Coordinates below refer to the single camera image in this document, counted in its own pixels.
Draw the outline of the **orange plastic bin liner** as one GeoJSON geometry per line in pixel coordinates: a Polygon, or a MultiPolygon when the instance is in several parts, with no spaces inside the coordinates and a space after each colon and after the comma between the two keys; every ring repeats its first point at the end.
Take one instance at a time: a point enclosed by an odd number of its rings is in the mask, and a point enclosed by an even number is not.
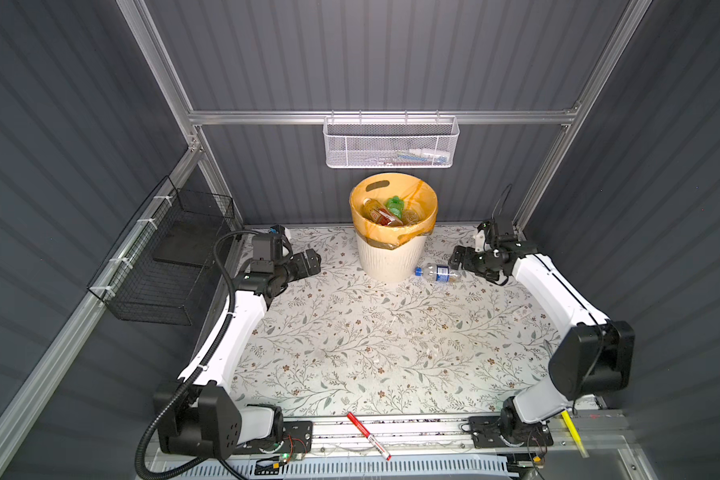
{"type": "Polygon", "coordinates": [[[349,204],[356,232],[373,247],[394,250],[414,237],[429,235],[434,229],[438,198],[434,189],[424,180],[403,173],[372,175],[357,184],[350,193],[349,204]],[[404,210],[416,213],[419,221],[410,225],[382,226],[371,219],[365,204],[376,200],[385,202],[397,196],[404,203],[404,210]]]}

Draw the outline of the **large green soda bottle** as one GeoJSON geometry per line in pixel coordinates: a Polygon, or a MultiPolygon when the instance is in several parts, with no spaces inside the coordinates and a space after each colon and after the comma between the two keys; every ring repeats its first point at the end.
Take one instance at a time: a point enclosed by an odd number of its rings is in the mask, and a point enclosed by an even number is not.
{"type": "Polygon", "coordinates": [[[385,202],[385,207],[397,218],[402,218],[405,210],[405,202],[399,196],[393,196],[385,202]]]}

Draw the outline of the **yellow highlighter pen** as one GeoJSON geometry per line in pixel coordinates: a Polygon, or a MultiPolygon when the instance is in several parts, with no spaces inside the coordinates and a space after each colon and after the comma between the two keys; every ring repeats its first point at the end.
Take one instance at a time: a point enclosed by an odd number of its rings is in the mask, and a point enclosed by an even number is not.
{"type": "Polygon", "coordinates": [[[568,429],[568,432],[569,432],[571,438],[573,439],[574,444],[575,444],[579,454],[581,455],[581,457],[588,458],[589,452],[583,444],[582,437],[573,422],[570,412],[568,410],[563,410],[561,412],[561,418],[562,418],[566,428],[568,429]]]}

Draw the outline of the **cream ribbed waste bin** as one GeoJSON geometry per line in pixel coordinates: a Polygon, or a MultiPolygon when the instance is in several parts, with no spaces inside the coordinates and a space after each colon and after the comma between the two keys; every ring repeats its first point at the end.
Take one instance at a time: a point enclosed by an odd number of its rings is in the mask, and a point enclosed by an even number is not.
{"type": "Polygon", "coordinates": [[[413,276],[420,265],[428,236],[416,236],[395,249],[369,243],[356,234],[358,256],[362,269],[372,279],[390,284],[400,283],[413,276]]]}

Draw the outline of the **red yellow tea bottle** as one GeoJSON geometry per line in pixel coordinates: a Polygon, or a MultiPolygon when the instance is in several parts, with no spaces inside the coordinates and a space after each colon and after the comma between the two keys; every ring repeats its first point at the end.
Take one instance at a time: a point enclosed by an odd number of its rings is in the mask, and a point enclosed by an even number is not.
{"type": "Polygon", "coordinates": [[[380,226],[401,227],[404,225],[400,218],[389,211],[378,200],[373,198],[368,198],[364,201],[363,213],[369,221],[380,226]]]}

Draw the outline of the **red marker pen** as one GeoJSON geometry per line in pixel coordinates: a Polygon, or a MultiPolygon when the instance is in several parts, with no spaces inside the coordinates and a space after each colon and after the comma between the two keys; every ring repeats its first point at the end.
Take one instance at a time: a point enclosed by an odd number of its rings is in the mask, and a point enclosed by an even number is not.
{"type": "Polygon", "coordinates": [[[378,451],[378,453],[386,460],[390,461],[392,458],[391,453],[386,447],[367,429],[367,427],[358,419],[358,417],[348,412],[346,414],[347,419],[352,425],[364,436],[364,438],[378,451]]]}

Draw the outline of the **floral table mat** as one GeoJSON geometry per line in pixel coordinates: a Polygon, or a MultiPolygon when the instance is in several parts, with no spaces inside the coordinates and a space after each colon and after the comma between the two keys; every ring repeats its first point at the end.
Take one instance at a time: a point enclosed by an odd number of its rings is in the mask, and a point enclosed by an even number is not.
{"type": "Polygon", "coordinates": [[[362,269],[350,226],[292,232],[322,258],[253,329],[232,376],[240,403],[288,416],[487,412],[547,374],[561,337],[517,282],[387,284],[362,269]]]}

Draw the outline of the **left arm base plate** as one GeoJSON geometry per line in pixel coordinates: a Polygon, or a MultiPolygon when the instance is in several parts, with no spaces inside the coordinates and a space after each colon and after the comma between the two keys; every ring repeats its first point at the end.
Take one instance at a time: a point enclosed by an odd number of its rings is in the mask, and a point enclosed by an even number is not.
{"type": "Polygon", "coordinates": [[[233,455],[305,455],[312,448],[313,430],[312,421],[285,421],[274,427],[270,437],[236,446],[233,455]]]}

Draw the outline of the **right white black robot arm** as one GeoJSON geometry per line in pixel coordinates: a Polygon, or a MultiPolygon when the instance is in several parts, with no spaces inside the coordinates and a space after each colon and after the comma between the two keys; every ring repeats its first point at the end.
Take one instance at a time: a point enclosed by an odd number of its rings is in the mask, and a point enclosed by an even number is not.
{"type": "Polygon", "coordinates": [[[448,265],[501,286],[522,284],[544,309],[561,336],[548,362],[548,375],[502,406],[499,435],[509,446],[526,446],[552,417],[583,396],[619,391],[629,384],[635,332],[612,320],[565,279],[550,257],[526,242],[505,242],[479,252],[456,246],[448,265]]]}

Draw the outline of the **items in white basket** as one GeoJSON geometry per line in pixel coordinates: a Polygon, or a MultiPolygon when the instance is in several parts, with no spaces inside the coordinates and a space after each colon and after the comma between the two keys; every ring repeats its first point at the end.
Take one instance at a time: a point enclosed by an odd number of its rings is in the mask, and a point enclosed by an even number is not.
{"type": "Polygon", "coordinates": [[[442,166],[449,167],[452,164],[451,154],[448,151],[436,149],[408,149],[387,152],[386,156],[375,156],[362,158],[364,164],[372,166],[442,166]]]}

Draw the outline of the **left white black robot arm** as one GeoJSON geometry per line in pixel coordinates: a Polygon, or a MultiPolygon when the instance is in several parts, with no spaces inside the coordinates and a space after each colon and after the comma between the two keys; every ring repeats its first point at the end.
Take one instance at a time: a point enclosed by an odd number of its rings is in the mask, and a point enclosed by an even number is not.
{"type": "Polygon", "coordinates": [[[244,236],[251,238],[252,256],[237,275],[221,272],[227,293],[208,337],[177,379],[160,385],[153,395],[155,417],[134,455],[141,479],[171,479],[210,459],[226,466],[242,445],[277,447],[283,441],[281,408],[238,405],[233,377],[273,300],[289,284],[320,273],[321,257],[313,249],[294,251],[288,229],[274,225],[265,232],[237,230],[221,236],[213,247],[216,266],[223,265],[222,245],[244,236]]]}

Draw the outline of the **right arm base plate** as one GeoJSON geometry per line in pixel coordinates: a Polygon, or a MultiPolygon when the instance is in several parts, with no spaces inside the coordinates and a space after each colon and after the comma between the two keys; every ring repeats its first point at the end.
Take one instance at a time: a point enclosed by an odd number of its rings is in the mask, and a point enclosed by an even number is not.
{"type": "Polygon", "coordinates": [[[470,416],[466,432],[470,434],[475,448],[526,448],[554,444],[549,428],[542,423],[527,424],[514,417],[501,415],[470,416]]]}

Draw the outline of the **blue label water bottle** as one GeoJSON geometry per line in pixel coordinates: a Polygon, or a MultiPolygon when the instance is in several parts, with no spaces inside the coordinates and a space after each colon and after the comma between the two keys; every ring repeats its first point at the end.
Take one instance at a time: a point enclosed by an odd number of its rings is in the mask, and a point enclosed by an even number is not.
{"type": "Polygon", "coordinates": [[[416,277],[426,279],[432,283],[457,283],[461,280],[458,270],[448,265],[429,263],[414,270],[416,277]]]}

